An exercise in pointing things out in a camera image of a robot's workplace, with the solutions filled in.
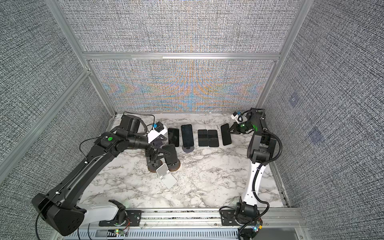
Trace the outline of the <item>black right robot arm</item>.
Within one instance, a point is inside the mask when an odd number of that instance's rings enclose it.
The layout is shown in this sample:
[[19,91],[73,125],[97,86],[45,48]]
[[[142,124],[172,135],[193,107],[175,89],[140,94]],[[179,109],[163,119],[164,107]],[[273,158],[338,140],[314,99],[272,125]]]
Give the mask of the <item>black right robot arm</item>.
[[266,205],[259,197],[259,189],[267,162],[273,159],[277,140],[266,131],[265,110],[251,108],[244,113],[235,112],[232,117],[236,120],[229,128],[233,135],[252,134],[248,149],[249,174],[246,188],[236,205],[235,219],[243,225],[260,217],[258,204]]

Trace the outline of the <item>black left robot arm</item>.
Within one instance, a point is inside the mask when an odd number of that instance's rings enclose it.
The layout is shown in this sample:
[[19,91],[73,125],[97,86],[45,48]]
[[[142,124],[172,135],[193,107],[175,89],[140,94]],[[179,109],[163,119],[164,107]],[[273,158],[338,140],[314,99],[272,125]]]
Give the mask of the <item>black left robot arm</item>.
[[47,194],[39,193],[32,199],[37,219],[42,219],[62,236],[92,222],[125,225],[128,218],[122,203],[109,200],[106,205],[80,206],[79,198],[100,171],[125,150],[144,150],[150,164],[161,163],[170,153],[156,149],[155,142],[164,141],[167,133],[168,128],[161,122],[153,123],[148,129],[140,117],[122,115],[118,126],[94,138],[89,153],[66,178]]

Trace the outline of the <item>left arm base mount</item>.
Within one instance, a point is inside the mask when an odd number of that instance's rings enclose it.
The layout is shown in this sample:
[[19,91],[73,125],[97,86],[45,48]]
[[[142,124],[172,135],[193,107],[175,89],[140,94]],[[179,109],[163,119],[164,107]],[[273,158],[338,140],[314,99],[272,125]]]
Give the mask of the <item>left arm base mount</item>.
[[127,210],[122,203],[116,200],[109,200],[109,203],[117,207],[118,211],[111,220],[100,221],[100,227],[138,227],[140,225],[143,213],[141,210]]

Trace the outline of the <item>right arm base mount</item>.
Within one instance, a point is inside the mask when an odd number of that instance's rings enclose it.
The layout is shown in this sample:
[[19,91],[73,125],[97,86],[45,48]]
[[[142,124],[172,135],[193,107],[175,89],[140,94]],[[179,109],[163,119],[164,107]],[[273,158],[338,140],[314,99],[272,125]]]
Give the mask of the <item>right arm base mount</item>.
[[244,219],[241,215],[242,203],[238,202],[234,207],[223,206],[219,208],[223,226],[242,226]]

